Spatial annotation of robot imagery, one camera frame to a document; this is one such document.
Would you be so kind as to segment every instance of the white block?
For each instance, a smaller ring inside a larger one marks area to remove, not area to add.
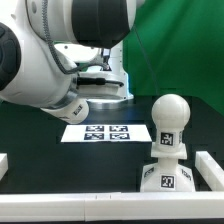
[[[0,195],[0,222],[84,221],[85,195]]]
[[[7,154],[0,154],[0,180],[8,170]]]
[[[121,193],[95,194],[85,201],[86,221],[122,220]]]
[[[208,152],[196,152],[195,166],[213,191],[224,191],[224,171]]]
[[[0,222],[224,218],[224,192],[0,195]]]

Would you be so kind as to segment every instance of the pawn base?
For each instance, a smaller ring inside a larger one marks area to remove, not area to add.
[[[176,171],[164,172],[158,163],[143,167],[141,192],[194,192],[191,169],[177,165]]]

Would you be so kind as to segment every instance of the black robot arm segment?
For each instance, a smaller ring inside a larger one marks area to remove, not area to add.
[[[81,45],[112,48],[130,32],[126,0],[73,0],[72,27]]]
[[[21,49],[14,32],[0,23],[0,91],[15,78],[21,64]]]
[[[59,60],[58,54],[54,47],[54,42],[51,38],[49,25],[48,25],[47,9],[48,9],[48,0],[42,0],[42,18],[43,18],[43,29],[44,29],[45,41],[48,44],[51,55],[52,55],[55,63],[57,64],[58,68],[61,70],[61,72],[63,72],[66,75],[70,75],[70,74],[74,74],[84,68],[88,68],[88,67],[95,66],[95,65],[98,65],[98,66],[103,67],[104,69],[107,69],[107,64],[104,64],[104,63],[88,63],[87,65],[78,66],[77,68],[73,68],[70,70],[65,69],[65,67],[62,65],[61,61]]]
[[[106,84],[113,84],[113,85],[119,85],[120,87],[124,86],[124,83],[119,81],[113,81],[113,80],[107,80],[104,78],[83,78],[83,77],[77,77],[77,85],[98,85],[103,86]]]

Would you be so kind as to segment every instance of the white chess pawn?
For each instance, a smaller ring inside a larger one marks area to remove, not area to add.
[[[191,169],[178,164],[178,159],[187,159],[182,143],[190,118],[187,102],[178,95],[164,95],[153,105],[152,118],[157,138],[152,143],[151,156],[158,158],[158,163],[144,166],[141,191],[195,191]]]

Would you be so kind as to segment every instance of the paper sheet with markers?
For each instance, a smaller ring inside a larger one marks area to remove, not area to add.
[[[61,142],[151,142],[146,125],[67,125]]]

